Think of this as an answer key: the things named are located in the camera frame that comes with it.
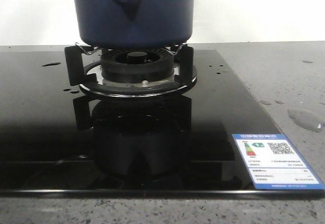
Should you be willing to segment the dark blue cooking pot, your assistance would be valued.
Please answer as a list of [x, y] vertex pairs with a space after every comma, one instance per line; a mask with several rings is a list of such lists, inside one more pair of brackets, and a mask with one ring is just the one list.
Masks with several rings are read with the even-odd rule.
[[194, 0], [74, 0], [81, 40], [110, 49], [161, 48], [192, 35]]

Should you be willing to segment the black pan support grate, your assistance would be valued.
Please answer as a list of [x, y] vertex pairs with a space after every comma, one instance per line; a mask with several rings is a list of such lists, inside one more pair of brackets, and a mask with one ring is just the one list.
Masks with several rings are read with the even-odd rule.
[[90, 46], [65, 47], [64, 53], [68, 69], [70, 85], [78, 85], [84, 93], [95, 94], [99, 97], [112, 98], [147, 98], [165, 94], [185, 92], [193, 88], [197, 82], [197, 70], [193, 64], [194, 49], [187, 44], [174, 45], [164, 49], [174, 57], [173, 73], [171, 76], [149, 82], [121, 83], [105, 79], [102, 76], [101, 55], [111, 50]]

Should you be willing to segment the black glass gas cooktop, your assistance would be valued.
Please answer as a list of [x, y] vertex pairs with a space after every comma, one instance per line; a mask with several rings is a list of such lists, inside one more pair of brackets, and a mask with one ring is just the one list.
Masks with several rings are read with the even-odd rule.
[[283, 134], [214, 50], [189, 92], [96, 100], [62, 52], [1, 52], [1, 195], [318, 199], [254, 187], [233, 134]]

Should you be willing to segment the blue energy label sticker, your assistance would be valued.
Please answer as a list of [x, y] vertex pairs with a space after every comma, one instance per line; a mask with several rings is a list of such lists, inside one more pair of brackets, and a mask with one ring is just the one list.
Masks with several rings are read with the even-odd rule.
[[324, 184], [284, 134], [233, 134], [257, 189], [324, 190]]

